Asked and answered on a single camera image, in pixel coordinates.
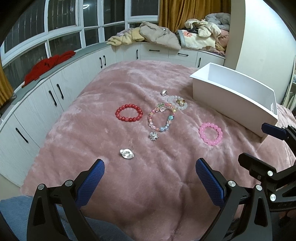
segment red beaded bracelet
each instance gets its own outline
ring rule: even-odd
[[[133,109],[137,110],[137,112],[139,113],[139,115],[137,117],[133,117],[133,118],[128,118],[128,117],[121,116],[119,114],[119,112],[122,111],[125,108],[133,108]],[[119,120],[122,120],[122,121],[125,121],[125,122],[132,122],[132,121],[138,121],[138,120],[140,120],[142,118],[142,116],[143,116],[143,111],[137,105],[134,105],[134,104],[125,104],[125,105],[119,107],[116,110],[115,115],[116,115],[117,119],[119,119]]]

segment jewelry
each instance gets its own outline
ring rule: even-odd
[[[211,127],[213,128],[214,130],[217,131],[218,133],[218,137],[216,140],[214,141],[211,141],[209,140],[206,136],[205,136],[205,128],[207,127]],[[203,123],[201,125],[201,127],[199,128],[199,134],[200,134],[200,137],[203,139],[203,141],[205,143],[207,143],[208,145],[210,146],[215,146],[217,144],[219,144],[221,141],[222,141],[222,138],[223,138],[223,132],[221,131],[221,128],[219,128],[217,125],[215,125],[214,123],[210,123],[210,122],[207,122],[207,123]]]
[[[134,108],[135,110],[137,110],[137,112],[139,113],[137,117],[133,117],[133,118],[129,118],[129,117],[124,117],[124,116],[121,116],[119,113],[124,110],[125,108]],[[137,105],[134,105],[134,104],[125,104],[121,107],[119,107],[116,112],[115,112],[115,115],[117,117],[117,119],[119,120],[122,120],[122,121],[125,121],[125,122],[132,122],[132,121],[138,121],[142,118],[143,116],[143,111],[141,110],[141,108]]]
[[[153,124],[152,117],[153,117],[154,113],[159,112],[159,111],[163,112],[165,110],[171,110],[171,114],[168,116],[167,123],[163,127],[156,128],[156,126]],[[163,132],[165,130],[168,130],[169,125],[171,124],[171,122],[172,122],[175,115],[176,115],[176,109],[174,108],[174,106],[172,104],[170,104],[170,103],[161,103],[161,104],[157,105],[156,108],[151,110],[151,112],[150,112],[150,114],[148,116],[149,126],[155,131]]]
[[[161,93],[160,93],[162,96],[165,96],[168,94],[167,90],[162,90]]]
[[[134,158],[134,154],[133,154],[133,152],[130,150],[130,149],[121,149],[120,150],[120,154],[122,155],[122,157],[123,158],[125,158],[125,159],[132,159],[132,158]]]
[[[156,132],[150,132],[149,138],[150,138],[152,141],[156,141],[156,139],[158,138],[158,135],[157,135]]]
[[[177,95],[167,96],[165,100],[175,106],[177,110],[185,110],[188,107],[187,102]]]

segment silver starburst brooch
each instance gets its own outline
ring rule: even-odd
[[[156,141],[156,139],[158,138],[158,135],[157,135],[156,132],[150,132],[149,138],[150,138],[152,141]]]

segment bracelet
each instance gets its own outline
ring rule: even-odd
[[[185,110],[188,107],[187,102],[182,97],[177,95],[168,96],[166,101],[172,104],[177,110]]]
[[[214,130],[217,131],[218,133],[218,137],[216,138],[216,140],[214,141],[211,141],[209,140],[206,136],[205,136],[205,128],[207,127],[211,127],[213,128]],[[210,146],[215,146],[217,144],[219,144],[223,138],[223,132],[221,131],[221,128],[219,128],[217,125],[215,125],[214,123],[210,123],[210,122],[207,122],[207,123],[203,123],[201,125],[201,127],[199,128],[199,134],[200,134],[200,137],[203,139],[203,141],[205,143],[207,143],[208,145]]]
[[[171,110],[171,114],[168,116],[168,119],[167,119],[167,123],[165,126],[163,127],[160,127],[160,128],[157,128],[154,124],[153,124],[153,121],[152,121],[152,117],[154,115],[154,113],[156,112],[163,112],[165,110]],[[148,123],[149,123],[149,126],[154,129],[155,131],[160,131],[160,132],[163,132],[165,130],[168,130],[169,129],[169,125],[171,124],[174,116],[176,115],[176,109],[175,107],[170,104],[170,103],[161,103],[159,104],[156,108],[154,108],[153,110],[151,110],[149,116],[148,116]]]
[[[133,117],[133,118],[129,118],[129,117],[124,117],[124,116],[121,116],[119,113],[124,110],[125,108],[133,108],[135,110],[137,110],[137,112],[139,113],[137,117]],[[119,120],[122,120],[122,121],[125,121],[125,122],[132,122],[132,121],[138,121],[142,118],[143,116],[143,111],[141,110],[141,108],[137,105],[134,105],[134,104],[125,104],[121,107],[119,107],[116,112],[115,112],[115,115],[116,117],[119,119]]]

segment blue gripper pad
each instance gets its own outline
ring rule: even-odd
[[[222,208],[224,206],[224,190],[212,172],[207,168],[201,159],[196,161],[195,170],[207,190],[213,204]]]
[[[102,160],[100,160],[77,190],[76,206],[78,209],[89,202],[94,190],[104,175],[104,172],[105,164]]]
[[[271,135],[277,139],[280,140],[285,140],[287,137],[287,133],[286,130],[279,128],[277,126],[273,126],[267,123],[263,123],[261,126],[261,130],[263,131],[263,133]]]

